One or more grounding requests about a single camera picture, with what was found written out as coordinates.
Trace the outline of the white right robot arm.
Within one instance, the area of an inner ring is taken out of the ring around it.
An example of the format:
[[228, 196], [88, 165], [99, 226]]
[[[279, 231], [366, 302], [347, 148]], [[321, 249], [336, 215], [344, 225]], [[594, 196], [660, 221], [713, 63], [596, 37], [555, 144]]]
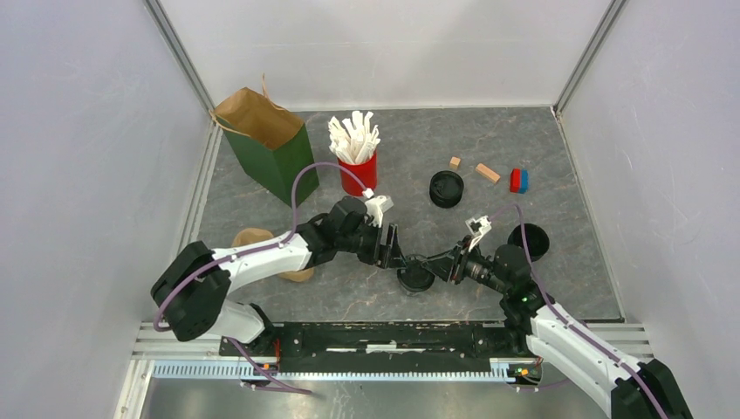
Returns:
[[455, 284], [472, 279], [499, 292], [504, 345], [516, 356], [544, 359], [591, 397], [609, 418], [690, 418], [669, 367], [641, 361], [581, 324], [534, 278], [525, 248], [503, 244], [484, 256], [464, 238], [451, 250], [417, 258], [415, 266]]

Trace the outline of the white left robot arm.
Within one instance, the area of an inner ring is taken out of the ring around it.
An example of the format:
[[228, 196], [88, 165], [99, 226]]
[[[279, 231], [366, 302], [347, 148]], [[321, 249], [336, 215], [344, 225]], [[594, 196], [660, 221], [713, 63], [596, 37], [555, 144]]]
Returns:
[[274, 344], [267, 316], [229, 295], [261, 279], [326, 264], [339, 253], [381, 269], [404, 267], [396, 225], [383, 226], [392, 206], [389, 196], [345, 196], [329, 212], [274, 238], [222, 249], [202, 241], [186, 245], [151, 289], [155, 330], [170, 331], [179, 341], [217, 334], [253, 355], [267, 354]]

